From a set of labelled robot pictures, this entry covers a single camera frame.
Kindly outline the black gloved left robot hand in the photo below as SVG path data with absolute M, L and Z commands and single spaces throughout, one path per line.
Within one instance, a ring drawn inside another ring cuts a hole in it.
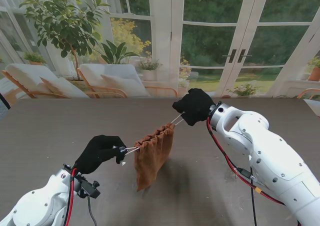
M 94 136 L 82 154 L 75 161 L 73 168 L 81 174 L 93 173 L 103 162 L 116 158 L 120 164 L 128 152 L 119 136 L 98 135 Z

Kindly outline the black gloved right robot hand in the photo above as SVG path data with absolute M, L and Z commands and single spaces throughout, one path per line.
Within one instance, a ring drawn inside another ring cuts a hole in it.
M 189 126 L 194 126 L 197 122 L 206 121 L 211 106 L 215 105 L 213 99 L 202 89 L 191 88 L 183 98 L 174 102 L 172 107 Z

